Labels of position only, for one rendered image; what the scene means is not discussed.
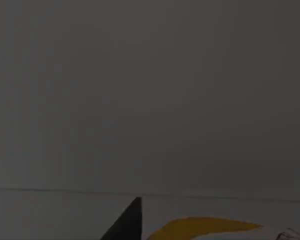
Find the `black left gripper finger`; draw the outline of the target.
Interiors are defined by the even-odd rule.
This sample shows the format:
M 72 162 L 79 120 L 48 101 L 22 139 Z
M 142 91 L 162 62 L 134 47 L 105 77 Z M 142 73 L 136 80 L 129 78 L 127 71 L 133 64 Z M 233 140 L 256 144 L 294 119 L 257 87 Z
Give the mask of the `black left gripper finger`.
M 100 240 L 142 240 L 142 198 L 136 197 Z

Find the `white can with yellow print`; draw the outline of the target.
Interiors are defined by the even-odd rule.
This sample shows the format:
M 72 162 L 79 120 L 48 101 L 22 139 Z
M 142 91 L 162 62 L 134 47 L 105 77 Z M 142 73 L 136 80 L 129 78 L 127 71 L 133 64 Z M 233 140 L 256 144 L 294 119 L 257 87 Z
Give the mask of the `white can with yellow print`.
M 292 228 L 277 229 L 257 223 L 216 217 L 174 219 L 146 240 L 300 240 Z

